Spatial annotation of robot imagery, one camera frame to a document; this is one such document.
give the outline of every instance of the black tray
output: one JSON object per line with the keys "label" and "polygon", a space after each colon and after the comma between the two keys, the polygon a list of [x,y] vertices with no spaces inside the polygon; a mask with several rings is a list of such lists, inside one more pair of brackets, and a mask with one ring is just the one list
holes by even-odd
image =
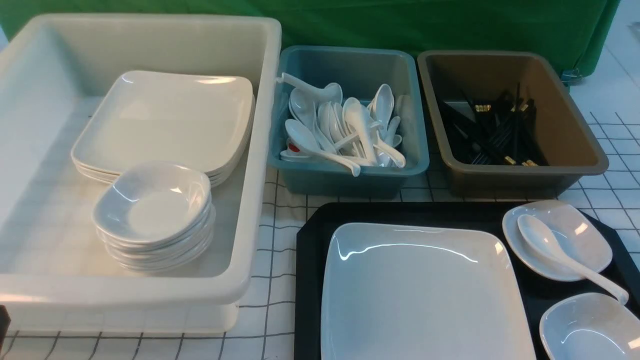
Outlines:
{"label": "black tray", "polygon": [[[333,232],[348,222],[449,227],[486,231],[496,235],[509,251],[529,330],[538,359],[548,359],[538,326],[542,314],[560,300],[579,293],[599,292],[592,282],[557,282],[524,265],[511,251],[502,233],[504,214],[517,202],[333,203],[319,208],[298,231],[296,253],[295,360],[320,360],[320,302],[324,264]],[[611,264],[602,272],[629,291],[627,308],[640,315],[640,272],[615,230],[586,215],[613,250]]]}

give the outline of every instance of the brown plastic bin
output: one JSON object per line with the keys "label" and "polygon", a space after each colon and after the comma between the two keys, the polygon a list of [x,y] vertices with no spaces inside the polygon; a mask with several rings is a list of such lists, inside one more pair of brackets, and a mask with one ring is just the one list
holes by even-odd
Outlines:
{"label": "brown plastic bin", "polygon": [[[429,109],[426,115],[431,117],[442,160],[449,168],[453,193],[489,197],[494,191],[517,197],[521,190],[559,193],[582,176],[602,174],[609,167],[566,88],[541,56],[511,51],[426,51],[418,56],[418,68]],[[533,133],[549,166],[469,165],[456,160],[436,94],[459,108],[466,104],[461,90],[470,98],[496,99],[505,89],[515,93],[518,83],[521,96],[536,101]]]}

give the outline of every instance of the tray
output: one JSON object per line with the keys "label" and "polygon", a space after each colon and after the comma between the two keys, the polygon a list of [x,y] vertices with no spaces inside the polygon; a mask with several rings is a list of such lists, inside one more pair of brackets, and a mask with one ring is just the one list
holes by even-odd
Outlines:
{"label": "tray", "polygon": [[[486,231],[507,245],[502,216],[517,202],[333,203],[319,208],[298,232],[294,359],[320,360],[320,303],[324,263],[333,232],[348,222],[372,222]],[[627,308],[640,315],[640,272],[615,230],[585,215],[609,242],[611,264],[603,275],[629,291]],[[507,246],[524,303],[536,357],[548,359],[538,325],[556,302],[585,292],[604,293],[592,282],[557,282],[527,268]]]}
{"label": "tray", "polygon": [[[49,14],[24,27],[0,53],[0,304],[10,331],[217,333],[235,324],[257,242],[280,39],[280,24],[260,17]],[[241,76],[256,99],[250,143],[212,191],[216,241],[197,261],[150,276],[106,253],[91,221],[106,185],[70,158],[132,69]]]}

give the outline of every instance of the dish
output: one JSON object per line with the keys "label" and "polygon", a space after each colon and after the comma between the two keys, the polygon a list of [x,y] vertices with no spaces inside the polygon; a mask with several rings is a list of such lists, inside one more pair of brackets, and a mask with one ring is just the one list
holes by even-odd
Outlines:
{"label": "dish", "polygon": [[584,266],[601,272],[611,263],[613,253],[607,240],[580,211],[558,200],[543,200],[515,207],[502,218],[509,246],[536,273],[556,281],[584,279],[569,268],[542,258],[526,245],[517,224],[523,214],[537,217],[549,226],[564,252]]}
{"label": "dish", "polygon": [[161,160],[213,175],[242,153],[252,109],[253,88],[245,78],[126,72],[71,157],[77,165],[111,174]]}
{"label": "dish", "polygon": [[128,170],[104,192],[93,222],[122,242],[149,245],[183,233],[210,197],[203,173],[153,161]]}
{"label": "dish", "polygon": [[320,342],[325,360],[535,359],[504,245],[461,229],[340,226],[326,260]]}
{"label": "dish", "polygon": [[640,320],[600,293],[553,305],[540,320],[540,338],[551,360],[640,359]]}

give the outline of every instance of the blue plastic bin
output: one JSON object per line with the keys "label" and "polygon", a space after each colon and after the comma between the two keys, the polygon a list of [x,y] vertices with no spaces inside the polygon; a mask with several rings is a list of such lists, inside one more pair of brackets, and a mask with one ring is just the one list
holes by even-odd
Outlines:
{"label": "blue plastic bin", "polygon": [[277,84],[273,105],[269,165],[279,169],[280,179],[293,193],[307,195],[392,198],[411,176],[429,167],[427,134],[422,113],[420,86],[414,59],[394,50],[352,47],[292,46],[280,55],[278,75],[287,72],[319,88],[328,83],[342,86],[344,99],[371,101],[381,84],[389,84],[400,101],[402,118],[398,132],[403,136],[399,150],[404,168],[362,167],[360,176],[339,164],[319,161],[295,163],[280,159],[286,148],[284,122],[291,119],[287,102],[293,87]]}

